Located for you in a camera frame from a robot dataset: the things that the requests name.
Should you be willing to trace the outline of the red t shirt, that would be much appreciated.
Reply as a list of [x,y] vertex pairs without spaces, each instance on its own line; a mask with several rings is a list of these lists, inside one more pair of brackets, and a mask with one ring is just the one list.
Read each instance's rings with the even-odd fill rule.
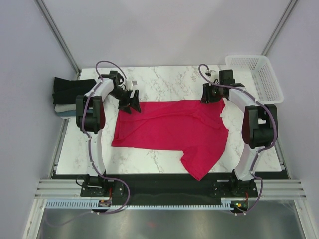
[[113,147],[182,151],[181,163],[200,181],[223,155],[229,135],[223,100],[141,102],[142,111],[119,111]]

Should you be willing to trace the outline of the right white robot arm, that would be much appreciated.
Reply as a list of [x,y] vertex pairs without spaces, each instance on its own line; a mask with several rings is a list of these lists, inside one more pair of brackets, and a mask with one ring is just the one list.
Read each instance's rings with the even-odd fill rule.
[[272,148],[278,138],[277,108],[274,104],[259,102],[245,86],[236,83],[232,70],[219,71],[219,79],[213,81],[212,71],[205,73],[198,70],[206,81],[203,84],[201,101],[205,104],[226,99],[236,105],[243,113],[241,137],[244,142],[239,163],[233,172],[236,179],[228,183],[228,190],[234,196],[240,196],[246,191],[245,181],[255,178],[255,170],[264,151]]

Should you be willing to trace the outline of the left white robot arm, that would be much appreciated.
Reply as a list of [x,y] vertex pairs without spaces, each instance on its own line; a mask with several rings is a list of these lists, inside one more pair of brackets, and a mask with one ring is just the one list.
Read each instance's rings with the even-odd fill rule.
[[131,113],[141,112],[139,90],[123,88],[125,76],[118,71],[99,75],[95,86],[86,94],[76,97],[76,124],[85,135],[87,146],[87,174],[100,176],[106,173],[102,155],[102,131],[106,124],[103,101],[111,95],[119,100],[118,109]]

